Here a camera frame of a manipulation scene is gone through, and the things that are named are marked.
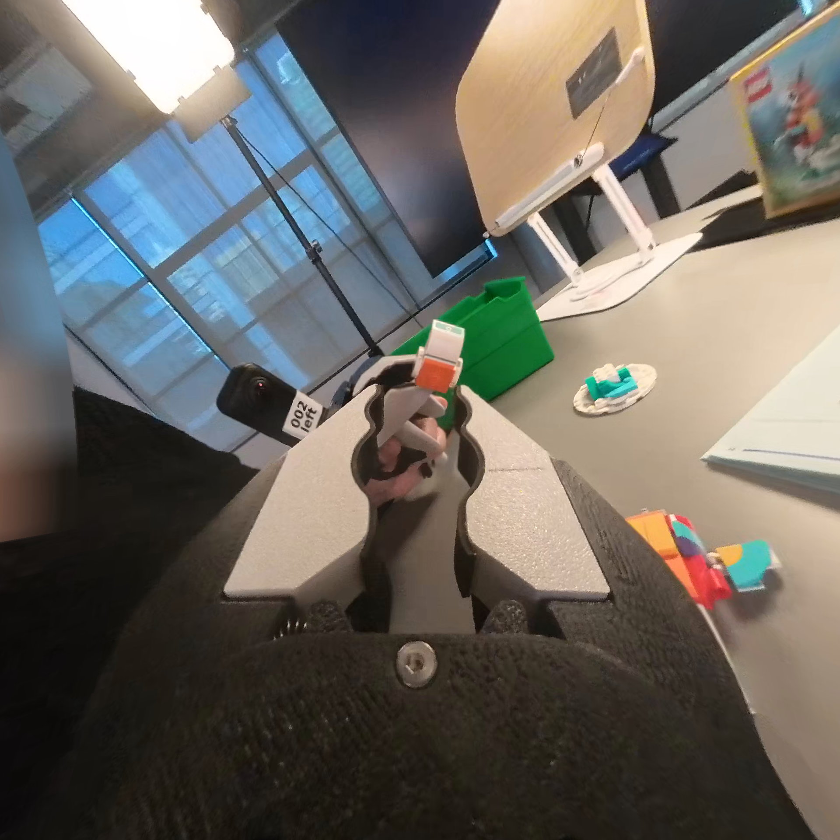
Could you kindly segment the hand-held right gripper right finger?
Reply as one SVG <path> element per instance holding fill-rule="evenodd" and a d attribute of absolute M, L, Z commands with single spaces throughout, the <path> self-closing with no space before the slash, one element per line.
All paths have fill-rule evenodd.
<path fill-rule="evenodd" d="M 552 602 L 599 603 L 610 586 L 550 453 L 466 385 L 455 396 L 455 579 L 488 611 L 516 601 L 536 619 Z"/>

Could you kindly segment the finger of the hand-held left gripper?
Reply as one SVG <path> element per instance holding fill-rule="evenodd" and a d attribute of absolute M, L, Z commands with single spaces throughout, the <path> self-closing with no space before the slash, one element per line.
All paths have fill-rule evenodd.
<path fill-rule="evenodd" d="M 445 434 L 438 419 L 445 401 L 421 387 L 396 387 L 384 395 L 384 444 L 395 440 L 399 455 L 423 453 L 424 463 L 445 456 Z"/>
<path fill-rule="evenodd" d="M 397 386 L 414 383 L 416 354 L 393 354 L 370 360 L 358 371 L 358 394 L 370 385 L 380 385 L 389 391 Z"/>

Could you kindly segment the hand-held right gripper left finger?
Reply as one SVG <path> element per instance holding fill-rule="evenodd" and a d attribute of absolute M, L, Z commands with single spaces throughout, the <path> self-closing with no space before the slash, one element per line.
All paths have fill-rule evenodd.
<path fill-rule="evenodd" d="M 245 540 L 224 594 L 287 599 L 306 612 L 331 601 L 368 632 L 387 633 L 392 585 L 375 558 L 378 522 L 365 492 L 380 467 L 384 391 L 369 385 L 288 451 Z"/>

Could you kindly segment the orange lego brick assembly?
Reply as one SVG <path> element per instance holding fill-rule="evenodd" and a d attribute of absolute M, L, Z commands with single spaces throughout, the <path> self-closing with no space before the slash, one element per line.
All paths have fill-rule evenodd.
<path fill-rule="evenodd" d="M 440 394 L 453 389 L 463 369 L 465 338 L 464 328 L 433 320 L 425 343 L 416 351 L 412 372 L 415 386 Z"/>

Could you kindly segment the green plastic bin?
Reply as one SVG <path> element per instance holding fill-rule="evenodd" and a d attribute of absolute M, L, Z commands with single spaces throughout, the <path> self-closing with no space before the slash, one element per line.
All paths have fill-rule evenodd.
<path fill-rule="evenodd" d="M 487 282 L 437 320 L 465 331 L 458 379 L 487 402 L 509 391 L 554 360 L 523 277 Z"/>

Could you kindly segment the colourful lego model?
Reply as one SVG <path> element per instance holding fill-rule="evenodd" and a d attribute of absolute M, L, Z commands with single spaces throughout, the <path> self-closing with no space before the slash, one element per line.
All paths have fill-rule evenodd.
<path fill-rule="evenodd" d="M 781 570 L 764 540 L 708 549 L 693 522 L 665 510 L 641 511 L 626 522 L 645 540 L 699 607 L 709 611 L 735 594 L 762 592 L 770 573 Z"/>

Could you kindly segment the pale blue instruction booklet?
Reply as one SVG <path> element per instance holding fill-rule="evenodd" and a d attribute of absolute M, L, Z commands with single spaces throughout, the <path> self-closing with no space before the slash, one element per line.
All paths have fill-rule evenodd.
<path fill-rule="evenodd" d="M 701 459 L 839 492 L 839 329 L 832 331 Z"/>

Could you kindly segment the white teal lego model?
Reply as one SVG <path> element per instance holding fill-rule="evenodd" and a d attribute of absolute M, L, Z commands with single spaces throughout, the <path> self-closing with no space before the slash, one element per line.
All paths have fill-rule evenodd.
<path fill-rule="evenodd" d="M 657 378 L 650 364 L 604 364 L 584 379 L 574 395 L 573 409 L 590 417 L 620 413 L 651 393 Z"/>

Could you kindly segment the yellow lego box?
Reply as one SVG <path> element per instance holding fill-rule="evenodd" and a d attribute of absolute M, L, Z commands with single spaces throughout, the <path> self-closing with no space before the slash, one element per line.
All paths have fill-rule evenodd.
<path fill-rule="evenodd" d="M 838 201 L 839 4 L 783 37 L 729 80 L 767 218 Z"/>

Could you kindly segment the person's left hand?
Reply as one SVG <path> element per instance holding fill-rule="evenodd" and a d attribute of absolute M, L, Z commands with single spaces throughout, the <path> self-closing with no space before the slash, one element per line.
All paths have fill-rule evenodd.
<path fill-rule="evenodd" d="M 433 439 L 435 458 L 445 452 L 447 435 L 440 428 L 436 419 L 420 416 L 413 419 L 411 423 L 426 436 Z M 365 494 L 375 508 L 382 508 L 390 502 L 398 501 L 410 495 L 424 481 L 425 477 L 431 474 L 429 471 L 431 466 L 425 463 L 412 464 L 403 472 L 398 473 L 397 461 L 403 450 L 404 446 L 396 437 L 389 438 L 379 449 L 377 457 L 385 477 L 383 479 L 371 479 L 365 486 Z"/>

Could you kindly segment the metal stand pole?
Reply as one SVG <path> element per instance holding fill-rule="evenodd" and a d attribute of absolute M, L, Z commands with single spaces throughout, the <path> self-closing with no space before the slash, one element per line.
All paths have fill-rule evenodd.
<path fill-rule="evenodd" d="M 308 258 L 309 262 L 312 264 L 314 269 L 323 279 L 328 289 L 330 290 L 332 296 L 339 303 L 341 309 L 353 324 L 354 328 L 360 335 L 364 346 L 367 348 L 370 357 L 374 358 L 377 356 L 382 356 L 383 351 L 380 348 L 379 344 L 375 342 L 373 336 L 365 327 L 360 316 L 353 309 L 349 299 L 343 294 L 337 281 L 333 278 L 329 271 L 329 268 L 324 263 L 321 256 L 322 250 L 320 245 L 316 245 L 313 241 L 309 240 L 306 237 L 301 226 L 298 224 L 298 221 L 296 220 L 296 218 L 294 218 L 291 210 L 280 197 L 277 189 L 274 187 L 272 181 L 264 171 L 263 167 L 257 162 L 257 159 L 253 151 L 250 149 L 248 143 L 246 142 L 244 135 L 240 132 L 235 118 L 233 118 L 231 115 L 225 115 L 220 120 L 220 124 L 224 128 L 230 139 L 234 142 L 238 152 L 245 159 L 245 162 L 247 163 L 250 170 L 258 178 L 259 183 L 266 191 L 270 201 L 274 204 L 274 206 L 286 222 L 287 226 L 289 227 L 290 231 L 302 247 L 305 256 Z"/>

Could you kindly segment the wooden side table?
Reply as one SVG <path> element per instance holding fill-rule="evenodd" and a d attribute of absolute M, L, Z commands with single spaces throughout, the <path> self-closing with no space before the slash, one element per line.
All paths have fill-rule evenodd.
<path fill-rule="evenodd" d="M 541 322 L 621 305 L 701 240 L 660 244 L 610 167 L 654 94 L 643 1 L 500 2 L 461 78 L 456 127 L 486 234 L 527 225 L 569 280 L 537 309 Z M 540 212 L 589 177 L 635 251 L 584 269 Z"/>

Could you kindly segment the bright light panel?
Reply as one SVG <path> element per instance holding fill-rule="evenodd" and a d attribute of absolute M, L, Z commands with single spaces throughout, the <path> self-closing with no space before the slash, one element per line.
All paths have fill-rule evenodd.
<path fill-rule="evenodd" d="M 251 98 L 235 69 L 235 49 L 203 2 L 64 5 L 190 143 Z"/>

